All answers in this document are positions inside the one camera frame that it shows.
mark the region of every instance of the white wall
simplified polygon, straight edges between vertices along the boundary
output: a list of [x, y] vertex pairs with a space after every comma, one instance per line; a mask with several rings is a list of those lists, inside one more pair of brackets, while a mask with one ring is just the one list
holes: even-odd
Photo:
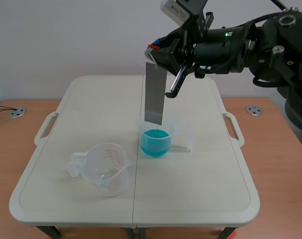
[[[162, 0], [0, 0], [0, 100], [61, 98], [83, 75], [145, 71], [148, 43], [175, 29]], [[302, 0], [283, 0], [302, 9]], [[269, 0], [208, 0], [212, 27], [278, 11]], [[249, 71], [212, 76], [222, 95], [269, 96]]]

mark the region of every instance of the wooden desk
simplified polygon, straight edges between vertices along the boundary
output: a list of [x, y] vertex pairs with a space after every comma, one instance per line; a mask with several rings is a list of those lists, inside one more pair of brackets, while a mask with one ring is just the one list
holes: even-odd
[[[45, 239], [36, 228], [24, 226], [9, 213], [8, 202], [34, 149], [33, 139], [45, 117], [59, 101], [8, 101], [4, 106], [26, 107], [21, 118], [0, 113], [0, 239]], [[261, 209], [249, 225], [237, 230], [236, 239], [302, 238], [302, 145], [270, 99], [224, 99], [245, 137], [242, 148], [259, 191]], [[264, 113], [253, 117], [247, 105]], [[149, 239], [215, 239], [220, 228], [153, 228]], [[67, 239], [125, 239], [116, 228], [59, 228]]]

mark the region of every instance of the measuring cup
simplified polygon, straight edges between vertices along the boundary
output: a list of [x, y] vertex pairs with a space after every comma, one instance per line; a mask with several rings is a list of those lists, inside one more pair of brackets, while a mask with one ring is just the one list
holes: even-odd
[[139, 135], [143, 152], [153, 157], [163, 156], [169, 149], [190, 152], [193, 147], [190, 128], [178, 120], [164, 120], [162, 125], [141, 120]]
[[96, 185], [105, 196], [113, 197], [126, 188], [128, 184], [127, 168], [130, 161], [120, 145], [102, 143], [86, 153], [74, 153], [67, 164], [71, 177], [79, 174]]

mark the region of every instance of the metal sheet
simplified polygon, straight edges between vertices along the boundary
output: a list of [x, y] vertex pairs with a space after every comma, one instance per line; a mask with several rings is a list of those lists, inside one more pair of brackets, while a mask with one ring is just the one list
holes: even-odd
[[162, 125], [167, 71], [146, 63], [145, 113], [147, 122]]

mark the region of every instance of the table leg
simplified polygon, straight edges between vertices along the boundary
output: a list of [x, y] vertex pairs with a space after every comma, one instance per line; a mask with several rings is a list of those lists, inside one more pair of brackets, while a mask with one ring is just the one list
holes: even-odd
[[225, 228], [218, 239], [227, 239], [237, 228]]
[[139, 233], [134, 233], [132, 228], [123, 228], [126, 231], [128, 239], [146, 239], [146, 228], [135, 228]]
[[55, 227], [50, 226], [40, 226], [37, 227], [39, 230], [41, 230], [43, 233], [47, 234], [47, 236], [51, 237], [52, 239], [60, 239], [60, 233]]

